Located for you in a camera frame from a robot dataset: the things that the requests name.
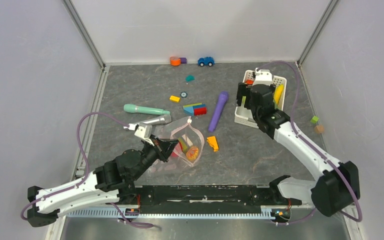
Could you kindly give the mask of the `clear polka dot zip bag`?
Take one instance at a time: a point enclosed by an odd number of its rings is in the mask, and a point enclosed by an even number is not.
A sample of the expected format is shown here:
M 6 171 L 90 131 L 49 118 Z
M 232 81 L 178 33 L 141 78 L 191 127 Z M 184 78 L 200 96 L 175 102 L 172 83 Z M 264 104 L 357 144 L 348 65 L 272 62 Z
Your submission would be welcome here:
M 198 164 L 203 153 L 204 136 L 192 126 L 192 117 L 187 116 L 165 125 L 159 125 L 154 135 L 160 139 L 177 140 L 168 162 L 157 160 L 147 173 L 150 176 L 161 176 L 183 172 Z

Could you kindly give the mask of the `red toy apple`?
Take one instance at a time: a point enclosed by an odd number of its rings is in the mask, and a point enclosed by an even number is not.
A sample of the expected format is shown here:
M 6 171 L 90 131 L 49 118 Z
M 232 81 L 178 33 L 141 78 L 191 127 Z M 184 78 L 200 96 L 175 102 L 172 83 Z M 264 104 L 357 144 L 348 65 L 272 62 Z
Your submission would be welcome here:
M 180 156 L 180 153 L 174 149 L 170 155 L 170 157 L 173 157 L 173 158 L 178 158 Z

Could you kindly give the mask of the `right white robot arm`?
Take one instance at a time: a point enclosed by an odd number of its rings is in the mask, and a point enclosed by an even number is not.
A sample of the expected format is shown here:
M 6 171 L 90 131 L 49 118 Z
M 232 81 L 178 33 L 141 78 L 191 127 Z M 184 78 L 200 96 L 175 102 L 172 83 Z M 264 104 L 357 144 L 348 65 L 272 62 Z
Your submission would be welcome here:
M 270 183 L 269 199 L 282 204 L 296 199 L 312 204 L 326 217 L 341 213 L 355 222 L 363 220 L 359 204 L 359 170 L 342 162 L 307 137 L 284 111 L 276 108 L 275 86 L 239 83 L 236 104 L 251 111 L 260 131 L 289 150 L 311 173 L 313 180 L 281 176 Z

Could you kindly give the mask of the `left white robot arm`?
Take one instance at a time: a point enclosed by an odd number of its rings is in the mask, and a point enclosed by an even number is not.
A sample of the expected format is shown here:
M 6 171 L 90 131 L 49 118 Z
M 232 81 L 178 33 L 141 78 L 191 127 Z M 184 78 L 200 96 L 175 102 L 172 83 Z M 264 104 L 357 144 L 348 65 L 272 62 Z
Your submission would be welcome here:
M 125 150 L 79 179 L 51 188 L 29 187 L 22 219 L 38 228 L 92 205 L 133 203 L 138 194 L 135 182 L 156 161 L 168 162 L 179 141 L 152 135 L 142 143 L 142 150 Z

